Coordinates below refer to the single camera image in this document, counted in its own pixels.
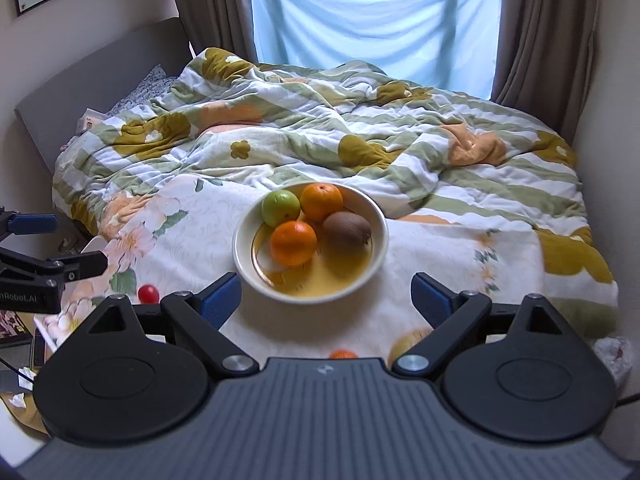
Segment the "bed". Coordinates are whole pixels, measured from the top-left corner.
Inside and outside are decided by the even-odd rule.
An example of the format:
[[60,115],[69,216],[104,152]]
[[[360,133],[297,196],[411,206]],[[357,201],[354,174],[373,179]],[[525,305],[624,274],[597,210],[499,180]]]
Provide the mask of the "bed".
[[[104,111],[156,64],[169,90],[108,118],[62,154],[86,108]],[[198,291],[233,271],[236,222],[268,190],[322,180],[356,187],[391,234],[371,286],[292,309],[242,290],[221,330],[264,362],[329,348],[386,356],[424,320],[409,283],[424,271],[500,303],[545,294],[585,338],[615,328],[617,286],[591,232],[571,147],[517,110],[398,81],[351,61],[330,70],[252,64],[209,48],[191,59],[177,18],[61,72],[17,107],[53,174],[60,211],[107,240],[105,275],[80,282],[57,343],[106,295]]]

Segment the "light blue cloth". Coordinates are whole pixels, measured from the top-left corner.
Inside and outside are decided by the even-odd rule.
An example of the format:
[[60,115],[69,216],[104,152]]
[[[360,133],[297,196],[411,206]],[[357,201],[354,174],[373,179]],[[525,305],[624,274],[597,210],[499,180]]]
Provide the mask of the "light blue cloth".
[[397,79],[491,94],[502,0],[252,0],[260,62],[363,59]]

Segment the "gray headboard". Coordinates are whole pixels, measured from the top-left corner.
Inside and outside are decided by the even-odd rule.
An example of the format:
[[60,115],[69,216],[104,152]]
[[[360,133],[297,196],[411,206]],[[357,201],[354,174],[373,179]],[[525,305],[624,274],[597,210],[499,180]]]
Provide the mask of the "gray headboard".
[[87,108],[110,110],[157,64],[177,76],[190,62],[179,18],[140,28],[78,60],[27,95],[15,113],[27,127],[49,171]]

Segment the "bowl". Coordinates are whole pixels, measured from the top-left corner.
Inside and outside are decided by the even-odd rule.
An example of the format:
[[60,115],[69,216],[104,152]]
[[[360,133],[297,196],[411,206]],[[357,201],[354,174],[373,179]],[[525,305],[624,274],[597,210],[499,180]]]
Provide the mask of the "bowl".
[[[292,186],[283,186],[280,189],[287,189],[296,196],[300,196],[302,190],[305,189],[308,184],[312,183],[307,182],[305,184],[293,184]],[[371,225],[371,256],[369,258],[369,265],[366,267],[364,272],[353,283],[346,286],[344,289],[324,296],[315,296],[312,298],[290,296],[289,294],[279,292],[267,285],[267,283],[265,283],[258,275],[254,268],[254,264],[252,264],[251,261],[251,246],[254,242],[255,234],[263,224],[262,199],[260,199],[251,206],[249,211],[247,211],[238,222],[238,226],[236,227],[236,231],[234,232],[231,242],[231,250],[236,268],[245,282],[268,298],[272,298],[283,303],[310,305],[327,303],[329,301],[338,300],[348,296],[367,283],[373,275],[380,270],[380,267],[385,261],[386,248],[389,243],[389,234],[386,228],[385,216],[382,214],[382,211],[380,211],[380,208],[376,203],[364,193],[357,189],[353,189],[353,187],[341,186],[339,184],[334,184],[334,186],[336,186],[342,193],[345,208],[363,216]]]

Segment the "black cable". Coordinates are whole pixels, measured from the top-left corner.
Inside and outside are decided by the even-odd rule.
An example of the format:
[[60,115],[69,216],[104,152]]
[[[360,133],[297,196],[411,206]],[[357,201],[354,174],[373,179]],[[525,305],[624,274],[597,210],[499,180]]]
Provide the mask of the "black cable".
[[627,404],[636,402],[636,400],[640,400],[640,392],[629,395],[628,397],[622,397],[622,399],[618,399],[618,402],[616,402],[616,408],[619,408],[620,406],[626,406]]
[[0,357],[0,363],[2,363],[4,366],[6,366],[7,368],[9,368],[9,370],[14,371],[15,373],[17,373],[18,375],[20,375],[20,377],[22,377],[23,379],[28,380],[31,384],[33,384],[33,379],[31,379],[30,377],[27,377],[25,374],[23,374],[20,370],[16,370],[14,367],[12,367],[7,361],[5,361],[4,359],[2,359]]

